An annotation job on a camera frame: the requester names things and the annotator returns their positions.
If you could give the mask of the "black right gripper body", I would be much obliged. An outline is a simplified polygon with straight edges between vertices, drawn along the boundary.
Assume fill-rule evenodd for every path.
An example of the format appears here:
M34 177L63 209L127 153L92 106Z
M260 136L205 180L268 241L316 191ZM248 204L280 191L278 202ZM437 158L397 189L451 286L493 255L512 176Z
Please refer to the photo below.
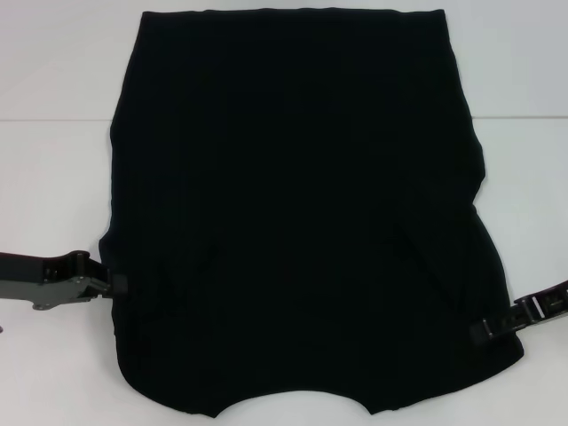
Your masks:
M514 301L529 320L552 320L567 313L567 282L564 281L540 292L522 296Z

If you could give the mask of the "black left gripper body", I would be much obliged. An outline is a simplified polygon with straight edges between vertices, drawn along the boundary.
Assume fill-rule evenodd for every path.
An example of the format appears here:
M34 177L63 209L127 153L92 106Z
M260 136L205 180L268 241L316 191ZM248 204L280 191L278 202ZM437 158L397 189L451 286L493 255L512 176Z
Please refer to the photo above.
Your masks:
M87 251L63 256L1 255L1 297L28 301L36 311L89 302L107 294L107 269Z

